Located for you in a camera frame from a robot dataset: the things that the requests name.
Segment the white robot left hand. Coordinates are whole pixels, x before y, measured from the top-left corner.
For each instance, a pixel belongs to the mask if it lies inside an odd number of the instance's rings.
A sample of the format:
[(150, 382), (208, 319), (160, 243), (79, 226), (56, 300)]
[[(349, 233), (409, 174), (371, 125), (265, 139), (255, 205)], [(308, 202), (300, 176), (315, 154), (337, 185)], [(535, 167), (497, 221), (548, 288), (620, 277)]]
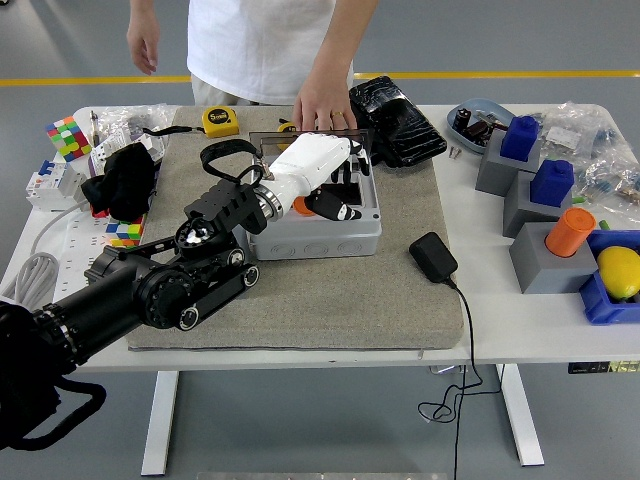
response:
[(281, 219), (300, 198), (305, 208), (332, 221), (358, 220), (353, 209), (322, 186), (340, 168), (348, 168), (352, 159), (360, 172), (370, 174), (365, 147), (346, 137), (304, 133), (269, 166), (270, 180), (263, 179), (254, 188), (266, 219)]

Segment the person's right hand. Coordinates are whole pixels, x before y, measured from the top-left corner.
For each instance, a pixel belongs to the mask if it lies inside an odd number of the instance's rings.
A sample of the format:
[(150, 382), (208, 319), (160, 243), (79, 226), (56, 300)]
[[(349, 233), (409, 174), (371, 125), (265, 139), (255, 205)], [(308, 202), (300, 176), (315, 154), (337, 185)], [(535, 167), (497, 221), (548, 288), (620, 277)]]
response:
[(158, 66), (158, 22), (153, 19), (131, 18), (126, 39), (135, 67), (144, 75), (154, 74)]

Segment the person's left hand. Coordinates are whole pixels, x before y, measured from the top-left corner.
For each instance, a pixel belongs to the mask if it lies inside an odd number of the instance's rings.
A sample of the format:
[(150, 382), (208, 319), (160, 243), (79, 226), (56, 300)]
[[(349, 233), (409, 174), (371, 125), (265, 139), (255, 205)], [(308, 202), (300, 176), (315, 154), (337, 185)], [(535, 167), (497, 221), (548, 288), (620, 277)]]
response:
[(298, 131), (355, 130), (347, 80), (342, 75), (310, 74), (294, 102), (292, 120)]

